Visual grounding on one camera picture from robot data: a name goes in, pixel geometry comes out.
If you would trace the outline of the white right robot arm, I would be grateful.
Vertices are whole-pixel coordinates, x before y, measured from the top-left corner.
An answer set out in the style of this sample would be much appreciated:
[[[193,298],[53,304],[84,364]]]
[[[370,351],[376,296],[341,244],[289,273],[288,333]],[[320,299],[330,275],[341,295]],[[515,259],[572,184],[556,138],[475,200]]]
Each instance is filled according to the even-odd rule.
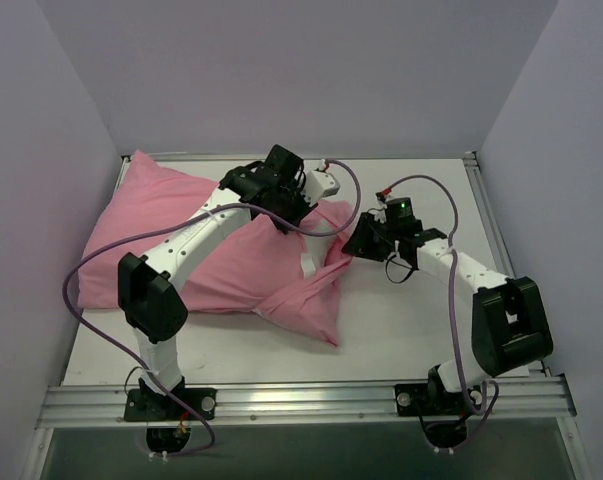
[[[399,258],[412,272],[441,281],[448,288],[452,319],[456,298],[471,307],[470,347],[456,347],[452,360],[434,368],[435,381],[424,390],[426,403],[436,412],[456,406],[464,388],[540,361],[554,350],[536,282],[489,269],[457,251],[446,234],[425,229],[417,219],[380,222],[364,213],[342,252],[385,263]]]

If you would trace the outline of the white pillow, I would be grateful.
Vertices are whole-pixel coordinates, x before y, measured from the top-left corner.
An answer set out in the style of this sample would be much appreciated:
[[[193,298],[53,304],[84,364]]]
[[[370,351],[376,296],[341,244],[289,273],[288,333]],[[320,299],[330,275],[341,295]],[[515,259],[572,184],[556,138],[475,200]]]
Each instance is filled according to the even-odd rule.
[[[315,237],[302,235],[302,252],[300,254],[300,268],[304,279],[315,276],[324,267],[347,259],[341,252],[340,238],[331,235]]]

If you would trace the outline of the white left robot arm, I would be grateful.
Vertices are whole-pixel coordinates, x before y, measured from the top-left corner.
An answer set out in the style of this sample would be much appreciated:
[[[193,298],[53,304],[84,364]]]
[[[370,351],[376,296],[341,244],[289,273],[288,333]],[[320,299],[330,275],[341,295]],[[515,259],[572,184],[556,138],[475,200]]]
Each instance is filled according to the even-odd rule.
[[[158,418],[175,417],[183,405],[176,335],[188,317],[180,296],[187,278],[255,218],[250,206],[277,215],[276,226],[286,231],[300,224],[331,185],[323,172],[305,171],[303,160],[276,145],[265,160],[228,171],[193,215],[192,225],[140,256],[128,253],[119,261],[118,302],[137,339],[141,386],[150,391],[147,408]]]

